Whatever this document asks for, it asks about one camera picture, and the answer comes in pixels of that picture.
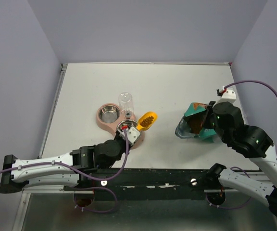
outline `yellow scoop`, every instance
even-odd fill
[[[147,131],[153,123],[157,120],[157,114],[155,112],[147,112],[138,120],[137,129],[139,131]]]

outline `metal bowl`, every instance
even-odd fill
[[[138,123],[137,123],[137,121],[134,121],[131,119],[126,119],[119,123],[119,125],[117,126],[117,129],[121,130],[122,127],[125,125],[127,125],[130,128],[130,127],[136,127],[138,125]]]
[[[99,111],[99,119],[107,124],[114,123],[120,116],[120,111],[114,105],[106,105]]]

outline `table top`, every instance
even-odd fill
[[[154,111],[158,119],[146,131],[143,144],[130,151],[126,167],[209,169],[220,163],[257,170],[220,140],[183,140],[175,135],[192,102],[217,101],[216,89],[231,82],[225,64],[68,64],[42,158],[112,139],[97,126],[96,112],[105,103],[118,104],[118,95],[127,91],[137,118]],[[234,105],[241,108],[238,97]]]

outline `clear plastic bottle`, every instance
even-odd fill
[[[118,102],[121,113],[129,119],[134,114],[132,95],[128,92],[123,92],[118,96]]]

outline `gray wall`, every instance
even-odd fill
[[[277,0],[269,0],[232,65],[235,80],[257,79],[277,90]],[[248,121],[277,139],[277,100],[257,84],[238,87]]]
[[[266,0],[28,0],[63,63],[230,62]]]
[[[36,158],[60,65],[26,0],[0,0],[0,170],[3,158]],[[21,194],[0,194],[0,230],[12,228]]]

